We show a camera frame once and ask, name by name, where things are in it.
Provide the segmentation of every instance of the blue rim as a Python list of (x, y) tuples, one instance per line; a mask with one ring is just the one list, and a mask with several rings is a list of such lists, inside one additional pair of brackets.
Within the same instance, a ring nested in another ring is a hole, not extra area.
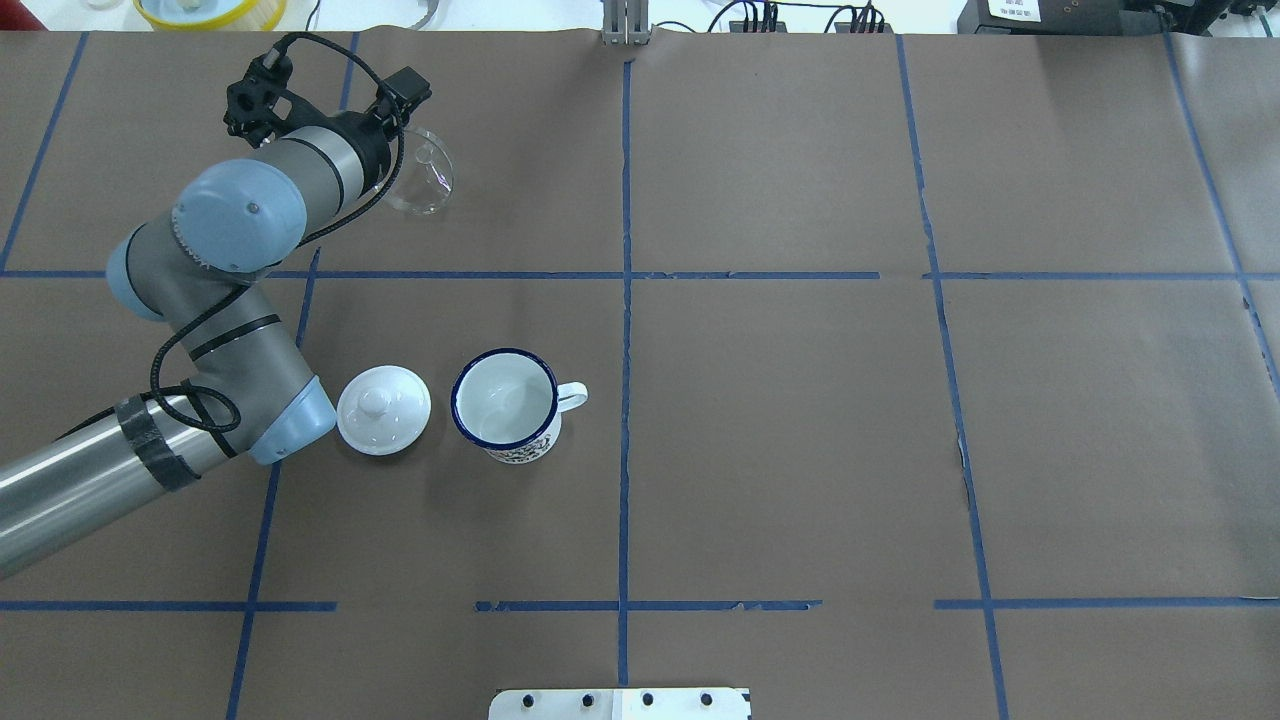
[[(534, 363), (538, 363), (538, 366), (541, 368), (544, 373), (547, 373), (547, 379), (552, 382), (552, 407), (547, 413), (547, 419), (543, 420), (543, 423), (538, 425), (538, 429), (534, 430), (530, 436), (517, 439), (516, 442), (498, 443), (498, 442), (483, 441), (476, 436), (474, 436), (471, 430), (468, 430), (467, 427), (462, 424), (462, 418), (458, 418), (458, 389), (462, 387), (462, 378), (467, 377), (467, 373), (471, 372), (471, 368), (475, 368), (476, 364), (479, 364), (481, 360), (485, 360), (486, 357), (493, 357), (494, 355), (520, 355), (524, 357), (529, 357)], [(559, 400), (556, 397), (557, 387), (559, 386), (556, 382), (556, 373), (552, 372), (550, 366), (548, 366), (541, 357), (534, 355), (527, 350), (521, 350), (518, 347), (498, 347), (467, 363), (467, 366), (462, 368), (462, 372), (458, 373), (458, 379), (453, 380), (453, 391), (449, 392), (449, 413), (453, 415), (453, 424), (457, 425), (458, 432), (462, 433), (462, 437), (470, 439), (471, 442), (479, 445), (480, 447), (485, 450), (516, 450), (517, 447), (527, 445), (531, 439), (545, 433), (547, 428), (552, 427), (552, 420), (556, 419), (556, 409), (559, 407)]]

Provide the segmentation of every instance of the enamel mug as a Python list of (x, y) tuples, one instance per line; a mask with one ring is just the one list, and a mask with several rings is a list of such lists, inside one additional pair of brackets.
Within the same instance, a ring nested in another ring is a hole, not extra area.
[(541, 357), (515, 347), (490, 350), (453, 383), (453, 421), (500, 462), (532, 462), (556, 445), (561, 414), (586, 402), (582, 383), (557, 384)]

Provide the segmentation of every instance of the robotic arm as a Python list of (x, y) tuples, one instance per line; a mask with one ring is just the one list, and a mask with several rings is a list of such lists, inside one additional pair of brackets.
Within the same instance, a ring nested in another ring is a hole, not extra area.
[[(378, 85), (372, 105), (326, 117), (289, 92), (287, 51), (298, 38), (335, 49), (369, 73)], [(253, 59), (227, 94), (228, 132), (256, 150), (206, 169), (108, 261), (113, 295), (175, 331), (152, 364), (151, 391), (0, 468), (0, 578), (241, 452), (270, 465), (337, 421), (320, 379), (256, 282), (381, 199), (403, 158), (403, 128), (430, 86), (411, 68), (384, 81), (346, 49), (291, 33)], [(285, 118), (274, 111), (280, 97), (291, 105)], [(384, 178), (369, 201), (329, 224)], [(179, 342), (198, 374), (161, 388), (160, 364)]]

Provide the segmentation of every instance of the gray metal bracket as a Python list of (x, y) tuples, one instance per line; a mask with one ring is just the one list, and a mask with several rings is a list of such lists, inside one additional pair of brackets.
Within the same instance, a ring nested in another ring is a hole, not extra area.
[(649, 0), (604, 0), (604, 27), (600, 36), (605, 45), (648, 45)]

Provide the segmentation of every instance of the blue joint cap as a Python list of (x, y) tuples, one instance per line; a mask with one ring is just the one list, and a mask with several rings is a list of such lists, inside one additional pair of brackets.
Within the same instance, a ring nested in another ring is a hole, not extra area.
[(248, 454), (259, 465), (284, 460), (320, 439), (338, 424), (338, 413), (320, 387), (320, 378), (312, 377), (307, 387), (293, 397), (280, 416), (257, 438)]
[(133, 234), (127, 237), (120, 245), (116, 245), (115, 250), (111, 251), (111, 256), (106, 259), (106, 284), (111, 288), (111, 295), (115, 296), (115, 300), (128, 307), (134, 315), (143, 320), (164, 320), (164, 316), (147, 307), (146, 302), (142, 302), (138, 292), (133, 290), (133, 282), (129, 279), (129, 243), (133, 242)]
[(200, 173), (178, 196), (173, 224), (197, 261), (229, 273), (255, 273), (298, 246), (307, 205), (279, 168), (239, 158)]

